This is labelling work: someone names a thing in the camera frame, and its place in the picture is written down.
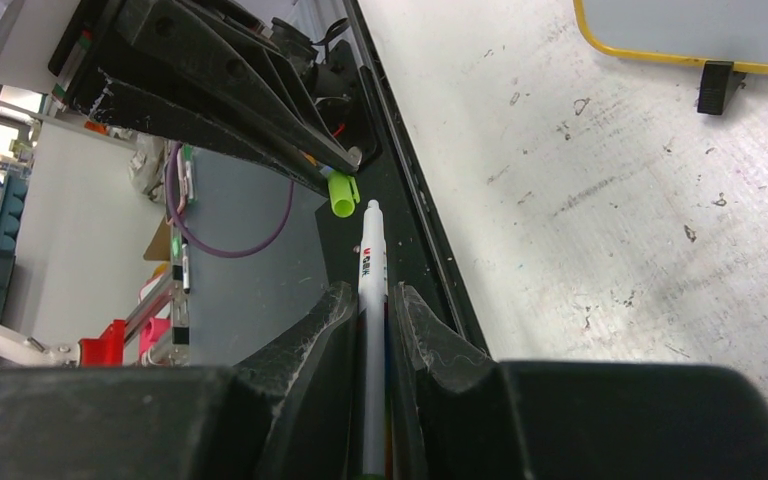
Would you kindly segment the yellow framed whiteboard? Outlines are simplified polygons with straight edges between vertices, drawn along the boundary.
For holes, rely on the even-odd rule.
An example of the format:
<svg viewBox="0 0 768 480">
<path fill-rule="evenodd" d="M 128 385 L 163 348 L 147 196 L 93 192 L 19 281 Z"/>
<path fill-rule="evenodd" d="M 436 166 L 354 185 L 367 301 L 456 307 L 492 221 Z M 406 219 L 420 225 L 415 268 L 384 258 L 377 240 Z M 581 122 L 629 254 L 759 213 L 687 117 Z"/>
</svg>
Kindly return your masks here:
<svg viewBox="0 0 768 480">
<path fill-rule="evenodd" d="M 575 1 L 584 39 L 628 60 L 768 75 L 768 1 Z"/>
</svg>

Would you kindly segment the white marker pen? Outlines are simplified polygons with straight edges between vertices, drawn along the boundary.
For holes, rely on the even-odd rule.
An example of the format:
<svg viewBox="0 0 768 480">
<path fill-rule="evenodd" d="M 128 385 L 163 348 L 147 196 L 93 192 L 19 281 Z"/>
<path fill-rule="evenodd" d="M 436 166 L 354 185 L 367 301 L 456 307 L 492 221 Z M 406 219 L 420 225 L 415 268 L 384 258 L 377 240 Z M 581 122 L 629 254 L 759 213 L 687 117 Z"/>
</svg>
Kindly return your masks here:
<svg viewBox="0 0 768 480">
<path fill-rule="evenodd" d="M 357 476 L 387 477 L 386 313 L 387 260 L 383 212 L 376 200 L 363 216 L 358 278 L 358 313 L 361 340 Z"/>
</svg>

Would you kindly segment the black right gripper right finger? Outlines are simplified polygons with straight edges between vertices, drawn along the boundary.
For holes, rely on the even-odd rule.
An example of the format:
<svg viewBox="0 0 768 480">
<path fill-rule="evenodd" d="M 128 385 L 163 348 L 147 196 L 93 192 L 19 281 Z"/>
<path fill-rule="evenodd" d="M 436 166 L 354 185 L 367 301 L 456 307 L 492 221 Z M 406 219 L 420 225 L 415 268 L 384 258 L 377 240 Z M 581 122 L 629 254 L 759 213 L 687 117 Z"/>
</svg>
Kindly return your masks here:
<svg viewBox="0 0 768 480">
<path fill-rule="evenodd" d="M 399 479 L 768 479 L 768 405 L 734 370 L 496 361 L 406 284 L 389 314 Z"/>
</svg>

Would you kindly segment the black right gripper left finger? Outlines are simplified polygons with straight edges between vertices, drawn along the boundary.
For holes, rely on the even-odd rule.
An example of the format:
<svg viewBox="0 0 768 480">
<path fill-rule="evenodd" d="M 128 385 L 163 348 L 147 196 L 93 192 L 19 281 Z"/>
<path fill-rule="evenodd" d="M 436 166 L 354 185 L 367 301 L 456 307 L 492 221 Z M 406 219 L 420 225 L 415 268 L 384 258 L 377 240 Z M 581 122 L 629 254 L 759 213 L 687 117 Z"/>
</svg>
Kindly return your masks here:
<svg viewBox="0 0 768 480">
<path fill-rule="evenodd" d="M 339 479 L 358 300 L 234 366 L 0 370 L 0 479 Z"/>
</svg>

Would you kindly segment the green marker cap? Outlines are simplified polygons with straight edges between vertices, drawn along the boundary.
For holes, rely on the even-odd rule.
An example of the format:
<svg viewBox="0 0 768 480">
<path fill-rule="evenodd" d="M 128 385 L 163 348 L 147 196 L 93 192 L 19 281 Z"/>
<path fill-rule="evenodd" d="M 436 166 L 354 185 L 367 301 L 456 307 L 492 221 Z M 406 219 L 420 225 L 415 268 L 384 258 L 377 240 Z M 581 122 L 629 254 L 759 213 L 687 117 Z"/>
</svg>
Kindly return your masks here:
<svg viewBox="0 0 768 480">
<path fill-rule="evenodd" d="M 331 171 L 327 175 L 327 186 L 332 212 L 338 218 L 352 216 L 360 203 L 356 179 L 341 172 Z"/>
</svg>

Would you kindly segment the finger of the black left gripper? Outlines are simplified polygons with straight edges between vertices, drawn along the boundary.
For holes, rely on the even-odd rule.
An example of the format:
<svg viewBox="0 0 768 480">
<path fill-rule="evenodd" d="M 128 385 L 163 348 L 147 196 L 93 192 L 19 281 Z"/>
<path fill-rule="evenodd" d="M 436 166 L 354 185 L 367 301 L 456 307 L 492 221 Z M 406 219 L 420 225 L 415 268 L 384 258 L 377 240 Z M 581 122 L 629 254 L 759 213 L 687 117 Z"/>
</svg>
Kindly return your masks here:
<svg viewBox="0 0 768 480">
<path fill-rule="evenodd" d="M 199 1 L 126 1 L 115 20 L 128 82 L 167 102 L 168 139 L 283 174 L 359 163 L 329 133 L 290 61 Z"/>
<path fill-rule="evenodd" d="M 210 29 L 107 31 L 65 90 L 91 120 L 267 167 L 322 195 L 329 134 L 290 61 Z"/>
</svg>

